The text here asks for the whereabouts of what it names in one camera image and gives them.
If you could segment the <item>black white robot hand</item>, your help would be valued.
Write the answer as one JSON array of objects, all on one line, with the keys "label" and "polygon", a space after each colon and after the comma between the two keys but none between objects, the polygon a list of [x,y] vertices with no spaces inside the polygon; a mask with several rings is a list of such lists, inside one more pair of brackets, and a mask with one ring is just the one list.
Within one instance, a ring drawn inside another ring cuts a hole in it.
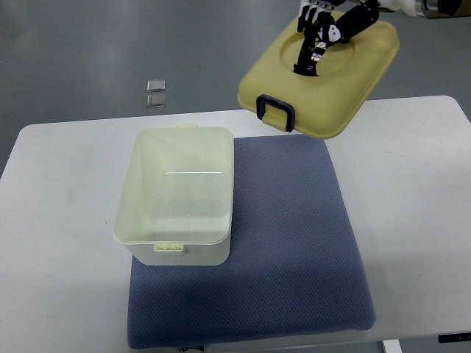
[{"label": "black white robot hand", "polygon": [[301,1],[297,16],[297,31],[304,36],[303,45],[326,49],[337,43],[347,43],[368,29],[379,19],[381,11],[401,10],[417,16],[420,6],[416,1],[357,1],[356,5],[339,18],[333,11],[343,1]]}]

